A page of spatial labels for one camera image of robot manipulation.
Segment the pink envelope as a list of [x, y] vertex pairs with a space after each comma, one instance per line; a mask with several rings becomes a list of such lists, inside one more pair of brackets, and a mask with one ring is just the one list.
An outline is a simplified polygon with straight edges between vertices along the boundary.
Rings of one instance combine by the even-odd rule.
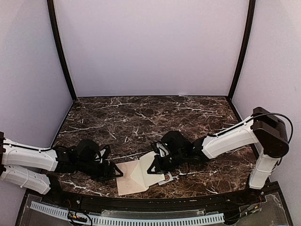
[[116, 179], [119, 196], [140, 193], [149, 189], [144, 184], [142, 169], [138, 160], [118, 163], [117, 167], [123, 172], [123, 176]]

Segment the white sticker sheet with seals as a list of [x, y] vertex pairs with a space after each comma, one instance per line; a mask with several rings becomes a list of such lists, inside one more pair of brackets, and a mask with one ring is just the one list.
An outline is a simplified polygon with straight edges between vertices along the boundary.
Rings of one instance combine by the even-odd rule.
[[166, 184], [166, 183], [168, 183], [168, 182], [173, 181], [173, 177], [172, 177], [172, 175], [171, 175], [170, 173], [167, 173], [167, 174], [165, 174], [164, 176], [165, 176], [165, 179], [162, 180], [162, 181], [160, 181], [160, 182], [158, 182], [158, 184], [159, 184], [160, 186], [163, 185], [163, 184]]

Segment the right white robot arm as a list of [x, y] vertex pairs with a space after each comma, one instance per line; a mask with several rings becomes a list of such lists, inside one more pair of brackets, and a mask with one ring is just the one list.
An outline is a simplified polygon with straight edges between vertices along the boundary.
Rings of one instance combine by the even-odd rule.
[[153, 142], [154, 160], [148, 174], [165, 174], [187, 163], [198, 165], [226, 152], [246, 145], [258, 144], [259, 157], [249, 177], [249, 187], [240, 193], [240, 200], [250, 204], [258, 197], [269, 175], [289, 151], [292, 134], [288, 135], [280, 113], [270, 113], [262, 107], [253, 109], [252, 115], [240, 123], [215, 134], [208, 134], [190, 142], [179, 131], [169, 131], [160, 141]]

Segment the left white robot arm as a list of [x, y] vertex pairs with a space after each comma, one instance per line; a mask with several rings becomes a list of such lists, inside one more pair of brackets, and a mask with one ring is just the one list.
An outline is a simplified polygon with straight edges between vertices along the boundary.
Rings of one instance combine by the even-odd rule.
[[54, 204], [63, 205], [66, 194], [61, 191], [57, 178], [33, 172], [30, 168], [55, 173], [82, 172], [92, 180], [122, 177], [123, 172], [107, 159], [110, 152], [109, 145], [100, 148], [90, 139], [83, 139], [76, 146], [40, 148], [13, 142], [1, 132], [0, 179], [42, 195], [48, 194]]

